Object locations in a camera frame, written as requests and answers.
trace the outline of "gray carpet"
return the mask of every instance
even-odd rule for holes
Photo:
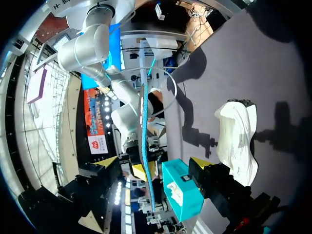
[[[178,96],[165,111],[168,158],[188,164],[195,156],[218,163],[219,121],[214,113],[228,99],[249,99],[258,116],[254,156],[259,169],[252,196],[265,192],[290,205],[311,163],[305,67],[291,34],[270,10],[248,11],[225,23],[173,73]],[[174,90],[170,79],[162,90],[167,106]],[[273,215],[266,224],[276,224],[283,214]],[[228,225],[209,200],[200,217],[215,234]]]

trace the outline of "poster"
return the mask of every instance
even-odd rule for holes
[[[107,154],[104,123],[101,115],[103,94],[97,89],[84,90],[84,113],[91,154]]]

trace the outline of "teal box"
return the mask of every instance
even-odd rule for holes
[[[164,192],[179,222],[198,215],[204,202],[204,197],[198,190],[198,187],[191,178],[188,178],[188,171],[189,167],[181,159],[162,163]],[[173,181],[183,192],[182,207],[171,198],[171,190],[167,188],[167,185]]]

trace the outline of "red banner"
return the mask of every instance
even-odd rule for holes
[[[107,154],[101,106],[104,95],[97,89],[84,91],[84,113],[91,154]]]

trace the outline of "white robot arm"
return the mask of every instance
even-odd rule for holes
[[[84,20],[84,34],[59,49],[58,63],[63,70],[86,74],[101,87],[111,85],[117,98],[125,103],[112,112],[112,120],[121,133],[121,148],[126,153],[127,148],[137,145],[139,93],[115,66],[107,71],[102,66],[109,54],[109,26],[114,13],[109,5],[92,7]],[[149,103],[149,116],[152,113]]]

